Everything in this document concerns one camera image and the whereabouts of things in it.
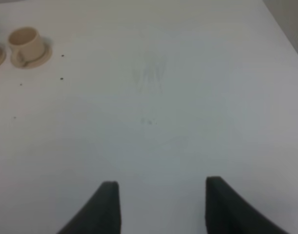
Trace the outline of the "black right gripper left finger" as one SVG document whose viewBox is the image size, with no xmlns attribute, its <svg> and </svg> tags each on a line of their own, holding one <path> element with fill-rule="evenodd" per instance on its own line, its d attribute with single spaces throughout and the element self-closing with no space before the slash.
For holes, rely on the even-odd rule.
<svg viewBox="0 0 298 234">
<path fill-rule="evenodd" d="M 59 231 L 60 234 L 119 234 L 121 207 L 119 184 L 103 182 L 82 209 Z"/>
</svg>

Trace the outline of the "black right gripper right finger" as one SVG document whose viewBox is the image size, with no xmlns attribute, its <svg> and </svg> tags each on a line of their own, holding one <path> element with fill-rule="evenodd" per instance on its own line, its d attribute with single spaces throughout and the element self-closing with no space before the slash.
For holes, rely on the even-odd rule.
<svg viewBox="0 0 298 234">
<path fill-rule="evenodd" d="M 285 234 L 219 176 L 206 178 L 205 225 L 208 234 Z"/>
</svg>

